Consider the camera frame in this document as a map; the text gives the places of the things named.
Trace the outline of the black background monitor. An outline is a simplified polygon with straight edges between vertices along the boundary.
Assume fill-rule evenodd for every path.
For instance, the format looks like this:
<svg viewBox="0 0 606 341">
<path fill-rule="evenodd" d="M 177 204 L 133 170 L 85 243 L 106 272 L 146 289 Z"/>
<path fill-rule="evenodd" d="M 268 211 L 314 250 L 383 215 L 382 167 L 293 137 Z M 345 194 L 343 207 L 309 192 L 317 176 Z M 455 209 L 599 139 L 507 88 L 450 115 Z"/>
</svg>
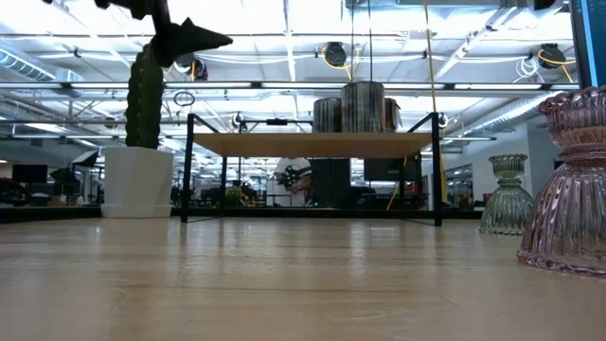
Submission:
<svg viewBox="0 0 606 341">
<path fill-rule="evenodd" d="M 11 179 L 17 183 L 42 184 L 48 176 L 47 165 L 13 164 Z"/>
<path fill-rule="evenodd" d="M 415 157 L 367 158 L 364 160 L 366 181 L 418 182 L 422 177 L 421 164 Z"/>
</svg>

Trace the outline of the black background cabinet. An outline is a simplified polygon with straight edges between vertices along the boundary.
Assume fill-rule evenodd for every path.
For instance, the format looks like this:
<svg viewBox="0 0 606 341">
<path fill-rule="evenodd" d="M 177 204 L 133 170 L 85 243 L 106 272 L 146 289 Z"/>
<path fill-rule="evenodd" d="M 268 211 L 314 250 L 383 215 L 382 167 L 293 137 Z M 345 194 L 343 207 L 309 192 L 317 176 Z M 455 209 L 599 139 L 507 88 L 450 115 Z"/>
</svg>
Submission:
<svg viewBox="0 0 606 341">
<path fill-rule="evenodd" d="M 321 207 L 340 207 L 350 188 L 350 160 L 314 158 L 311 166 L 313 202 Z"/>
</svg>

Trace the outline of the wooden shelf riser black legs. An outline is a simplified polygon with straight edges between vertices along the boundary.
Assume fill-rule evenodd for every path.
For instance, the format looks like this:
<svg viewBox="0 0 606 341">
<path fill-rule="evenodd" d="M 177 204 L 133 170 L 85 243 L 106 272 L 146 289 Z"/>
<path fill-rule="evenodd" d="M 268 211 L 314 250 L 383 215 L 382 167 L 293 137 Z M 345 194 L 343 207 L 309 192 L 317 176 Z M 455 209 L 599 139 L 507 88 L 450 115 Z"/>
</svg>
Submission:
<svg viewBox="0 0 606 341">
<path fill-rule="evenodd" d="M 404 158 L 429 145 L 434 166 L 433 210 L 435 226 L 442 225 L 439 113 L 432 112 L 405 133 L 221 133 L 196 114 L 187 115 L 186 152 L 180 221 L 188 222 L 193 147 L 198 144 L 220 156 L 226 186 L 229 157 Z"/>
</svg>

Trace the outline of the computer monitor blue screen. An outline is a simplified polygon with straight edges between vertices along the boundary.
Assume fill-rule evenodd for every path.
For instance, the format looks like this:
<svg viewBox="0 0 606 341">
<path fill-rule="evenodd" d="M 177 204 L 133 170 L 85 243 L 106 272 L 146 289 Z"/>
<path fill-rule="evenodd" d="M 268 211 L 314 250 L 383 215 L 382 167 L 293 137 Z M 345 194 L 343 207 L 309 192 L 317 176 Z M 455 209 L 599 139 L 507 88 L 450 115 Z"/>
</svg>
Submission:
<svg viewBox="0 0 606 341">
<path fill-rule="evenodd" d="M 606 0 L 570 0 L 581 88 L 606 85 Z"/>
</svg>

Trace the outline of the person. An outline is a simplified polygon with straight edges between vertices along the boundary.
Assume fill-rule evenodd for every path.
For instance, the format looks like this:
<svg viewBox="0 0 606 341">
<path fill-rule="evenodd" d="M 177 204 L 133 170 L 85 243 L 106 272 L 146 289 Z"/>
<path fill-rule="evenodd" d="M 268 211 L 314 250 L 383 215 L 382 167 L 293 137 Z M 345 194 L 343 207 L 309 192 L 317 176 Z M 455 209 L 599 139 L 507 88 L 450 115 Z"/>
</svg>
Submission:
<svg viewBox="0 0 606 341">
<path fill-rule="evenodd" d="M 274 170 L 274 203 L 281 207 L 303 207 L 312 186 L 312 167 L 305 158 L 281 158 Z"/>
</svg>

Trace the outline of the metal candle tin orange label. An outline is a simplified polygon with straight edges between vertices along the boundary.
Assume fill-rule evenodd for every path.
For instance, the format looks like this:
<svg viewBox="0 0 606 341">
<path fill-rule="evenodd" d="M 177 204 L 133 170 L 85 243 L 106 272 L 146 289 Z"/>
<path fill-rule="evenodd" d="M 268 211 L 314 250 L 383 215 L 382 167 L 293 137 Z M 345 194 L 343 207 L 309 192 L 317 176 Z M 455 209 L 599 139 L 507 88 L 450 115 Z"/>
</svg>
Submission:
<svg viewBox="0 0 606 341">
<path fill-rule="evenodd" d="M 375 81 L 356 81 L 341 91 L 342 132 L 381 133 L 385 130 L 384 87 Z"/>
</svg>

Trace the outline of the black studio light shade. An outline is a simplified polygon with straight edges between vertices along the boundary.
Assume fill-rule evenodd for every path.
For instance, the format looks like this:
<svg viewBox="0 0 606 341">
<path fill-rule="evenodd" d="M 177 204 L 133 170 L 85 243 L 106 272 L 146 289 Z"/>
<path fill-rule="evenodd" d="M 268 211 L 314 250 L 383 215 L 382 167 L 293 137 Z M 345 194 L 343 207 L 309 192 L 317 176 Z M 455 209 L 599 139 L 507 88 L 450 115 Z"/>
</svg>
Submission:
<svg viewBox="0 0 606 341">
<path fill-rule="evenodd" d="M 78 184 L 78 179 L 75 171 L 71 168 L 56 169 L 50 173 L 51 178 L 59 184 Z"/>
<path fill-rule="evenodd" d="M 72 162 L 72 166 L 92 168 L 98 160 L 99 150 L 88 151 L 76 157 Z"/>
</svg>

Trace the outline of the ribbed metal candle tin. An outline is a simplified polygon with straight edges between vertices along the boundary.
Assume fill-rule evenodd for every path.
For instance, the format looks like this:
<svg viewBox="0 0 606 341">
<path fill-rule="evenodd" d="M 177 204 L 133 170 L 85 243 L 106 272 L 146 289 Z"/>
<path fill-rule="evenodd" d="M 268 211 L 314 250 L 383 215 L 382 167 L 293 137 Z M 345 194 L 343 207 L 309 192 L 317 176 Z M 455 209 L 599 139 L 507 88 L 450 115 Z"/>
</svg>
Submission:
<svg viewBox="0 0 606 341">
<path fill-rule="evenodd" d="M 312 131 L 314 133 L 342 131 L 342 101 L 339 98 L 318 99 L 313 103 Z"/>
</svg>

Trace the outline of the green cactus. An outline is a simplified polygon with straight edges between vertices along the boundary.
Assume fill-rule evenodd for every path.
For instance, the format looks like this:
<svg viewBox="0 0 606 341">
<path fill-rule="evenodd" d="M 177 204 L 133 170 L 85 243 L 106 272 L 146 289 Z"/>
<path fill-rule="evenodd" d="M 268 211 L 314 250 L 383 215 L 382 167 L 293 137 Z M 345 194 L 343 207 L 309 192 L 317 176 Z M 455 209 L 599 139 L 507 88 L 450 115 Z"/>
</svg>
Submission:
<svg viewBox="0 0 606 341">
<path fill-rule="evenodd" d="M 163 70 L 155 59 L 152 46 L 144 45 L 131 66 L 128 81 L 126 145 L 156 150 L 159 145 Z"/>
</svg>

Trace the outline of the white hexagonal plant pot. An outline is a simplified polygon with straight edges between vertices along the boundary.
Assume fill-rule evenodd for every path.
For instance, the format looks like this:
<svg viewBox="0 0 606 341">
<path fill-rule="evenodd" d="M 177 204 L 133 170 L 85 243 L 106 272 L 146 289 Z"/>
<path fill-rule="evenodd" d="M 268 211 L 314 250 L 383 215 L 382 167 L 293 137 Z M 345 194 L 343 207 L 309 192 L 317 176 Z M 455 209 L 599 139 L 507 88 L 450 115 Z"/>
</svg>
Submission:
<svg viewBox="0 0 606 341">
<path fill-rule="evenodd" d="M 174 173 L 172 153 L 140 147 L 105 150 L 104 218 L 168 218 Z"/>
</svg>

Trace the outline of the black metal table frame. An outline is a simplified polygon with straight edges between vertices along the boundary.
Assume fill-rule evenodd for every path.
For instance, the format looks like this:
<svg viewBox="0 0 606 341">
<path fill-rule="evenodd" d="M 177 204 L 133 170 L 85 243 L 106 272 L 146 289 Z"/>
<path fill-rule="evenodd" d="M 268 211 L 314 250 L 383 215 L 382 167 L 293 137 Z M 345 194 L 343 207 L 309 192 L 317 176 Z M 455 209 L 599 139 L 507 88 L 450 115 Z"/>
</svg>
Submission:
<svg viewBox="0 0 606 341">
<path fill-rule="evenodd" d="M 10 207 L 0 208 L 0 224 L 34 221 L 100 218 L 99 206 L 71 207 Z M 186 217 L 247 217 L 247 218 L 343 218 L 343 219 L 404 219 L 431 220 L 433 211 L 422 210 L 353 210 L 327 208 L 246 208 L 191 207 Z"/>
</svg>

